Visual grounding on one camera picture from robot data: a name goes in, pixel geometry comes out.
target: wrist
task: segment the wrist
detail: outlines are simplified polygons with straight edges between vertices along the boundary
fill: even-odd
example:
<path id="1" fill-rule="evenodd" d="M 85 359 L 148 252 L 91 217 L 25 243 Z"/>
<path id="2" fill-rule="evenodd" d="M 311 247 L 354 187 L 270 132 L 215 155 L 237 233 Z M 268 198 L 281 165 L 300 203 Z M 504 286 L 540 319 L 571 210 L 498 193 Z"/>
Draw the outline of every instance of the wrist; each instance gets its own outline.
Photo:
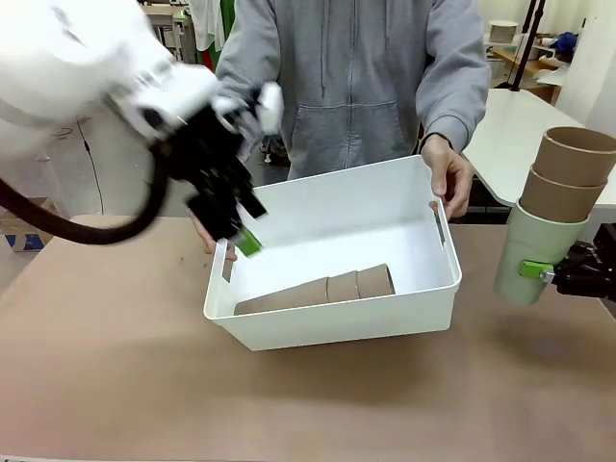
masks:
<path id="1" fill-rule="evenodd" d="M 451 149 L 451 143 L 449 142 L 449 140 L 440 133 L 430 133 L 423 138 L 420 150 L 421 154 L 424 153 L 424 149 L 426 146 L 438 147 L 441 150 L 445 148 Z"/>

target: person's left hand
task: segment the person's left hand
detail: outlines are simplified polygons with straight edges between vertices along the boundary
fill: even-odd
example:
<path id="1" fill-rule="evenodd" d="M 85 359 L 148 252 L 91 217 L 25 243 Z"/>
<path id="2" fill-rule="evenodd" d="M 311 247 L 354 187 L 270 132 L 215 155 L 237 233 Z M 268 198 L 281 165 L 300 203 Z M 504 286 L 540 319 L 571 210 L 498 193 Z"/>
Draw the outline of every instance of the person's left hand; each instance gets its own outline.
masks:
<path id="1" fill-rule="evenodd" d="M 473 166 L 440 135 L 431 135 L 425 141 L 422 157 L 432 169 L 432 192 L 443 199 L 447 219 L 462 217 L 469 207 Z"/>

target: white table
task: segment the white table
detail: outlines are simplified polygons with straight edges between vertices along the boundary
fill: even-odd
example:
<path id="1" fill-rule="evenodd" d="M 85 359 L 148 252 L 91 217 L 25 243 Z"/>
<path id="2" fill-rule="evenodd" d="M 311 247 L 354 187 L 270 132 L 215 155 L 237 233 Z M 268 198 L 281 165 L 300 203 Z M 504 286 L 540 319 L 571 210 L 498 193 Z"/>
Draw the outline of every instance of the white table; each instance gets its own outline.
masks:
<path id="1" fill-rule="evenodd" d="M 537 96 L 527 92 L 490 90 L 487 112 L 464 155 L 477 176 L 501 204 L 512 207 L 522 195 L 528 169 L 533 164 L 546 130 L 581 126 Z M 616 169 L 597 201 L 592 220 L 616 221 Z M 589 226 L 590 239 L 596 226 Z"/>

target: cup rim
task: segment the cup rim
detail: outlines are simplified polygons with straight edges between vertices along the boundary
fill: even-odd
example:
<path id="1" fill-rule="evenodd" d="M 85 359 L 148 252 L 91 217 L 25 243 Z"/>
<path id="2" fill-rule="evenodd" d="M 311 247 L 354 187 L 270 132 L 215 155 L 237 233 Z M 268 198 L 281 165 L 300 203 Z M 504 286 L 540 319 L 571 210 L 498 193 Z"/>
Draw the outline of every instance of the cup rim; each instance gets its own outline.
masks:
<path id="1" fill-rule="evenodd" d="M 616 155 L 616 140 L 614 140 L 614 149 L 610 150 L 610 151 L 597 151 L 597 150 L 593 150 L 593 149 L 583 149 L 581 147 L 574 147 L 571 146 L 569 144 L 565 144 L 564 142 L 561 141 L 557 141 L 555 140 L 552 136 L 551 133 L 555 132 L 556 130 L 563 130 L 563 129 L 567 129 L 567 130 L 583 130 L 585 132 L 590 132 L 596 135 L 601 135 L 603 138 L 611 138 L 609 135 L 606 135 L 605 133 L 602 132 L 598 132 L 596 130 L 591 130 L 589 128 L 585 128 L 585 127 L 553 127 L 550 128 L 548 130 L 546 130 L 546 133 L 544 133 L 544 138 L 546 138 L 547 140 L 549 140 L 550 142 L 553 142 L 554 144 L 556 144 L 557 146 L 560 147 L 564 147 L 566 149 L 572 150 L 572 151 L 576 151 L 576 152 L 583 152 L 586 154 L 599 154 L 599 155 L 607 155 L 607 156 L 614 156 Z"/>
<path id="2" fill-rule="evenodd" d="M 559 188 L 567 188 L 569 190 L 593 191 L 593 190 L 603 189 L 603 188 L 605 188 L 607 186 L 607 181 L 604 181 L 599 186 L 571 186 L 571 185 L 565 185 L 564 183 L 558 183 L 557 181 L 553 181 L 553 180 L 551 180 L 549 178 L 546 178 L 545 176 L 540 175 L 539 173 L 537 173 L 535 171 L 535 164 L 530 166 L 530 172 L 534 176 L 539 178 L 540 180 L 545 181 L 546 183 L 550 183 L 551 185 L 555 185 L 555 186 L 557 186 Z"/>
<path id="3" fill-rule="evenodd" d="M 590 216 L 588 216 L 588 217 L 586 217 L 586 219 L 584 221 L 578 221 L 577 223 L 562 223 L 560 221 L 551 221 L 550 219 L 545 219 L 545 218 L 537 217 L 537 216 L 533 215 L 532 213 L 527 212 L 525 210 L 525 208 L 522 206 L 522 204 L 520 204 L 520 199 L 516 200 L 516 209 L 518 209 L 520 212 L 522 212 L 527 217 L 536 219 L 536 220 L 541 221 L 541 222 L 546 223 L 546 224 L 558 224 L 560 226 L 580 226 L 582 224 L 588 223 L 588 221 L 590 220 Z"/>

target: white plastic bin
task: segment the white plastic bin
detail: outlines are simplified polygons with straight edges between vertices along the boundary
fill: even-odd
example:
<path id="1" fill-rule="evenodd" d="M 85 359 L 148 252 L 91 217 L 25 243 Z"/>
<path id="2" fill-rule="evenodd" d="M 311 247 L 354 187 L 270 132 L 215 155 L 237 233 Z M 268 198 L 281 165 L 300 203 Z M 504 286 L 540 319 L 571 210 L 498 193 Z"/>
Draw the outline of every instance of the white plastic bin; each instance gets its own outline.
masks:
<path id="1" fill-rule="evenodd" d="M 251 350 L 446 330 L 460 284 L 449 228 L 419 156 L 256 190 L 269 214 L 243 216 L 264 249 L 222 277 L 218 243 L 205 317 Z M 395 295 L 234 316 L 237 303 L 325 276 L 386 263 Z"/>

